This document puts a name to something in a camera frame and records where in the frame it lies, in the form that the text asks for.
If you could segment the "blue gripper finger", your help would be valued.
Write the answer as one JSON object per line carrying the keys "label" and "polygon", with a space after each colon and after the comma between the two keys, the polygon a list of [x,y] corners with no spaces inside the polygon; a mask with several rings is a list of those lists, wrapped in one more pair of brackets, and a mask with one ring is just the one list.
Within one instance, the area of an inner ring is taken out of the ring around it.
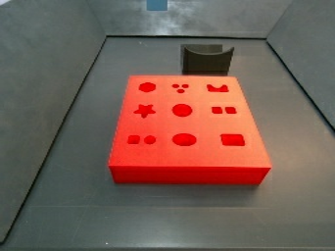
{"label": "blue gripper finger", "polygon": [[149,11],[166,11],[169,9],[169,0],[147,0]]}

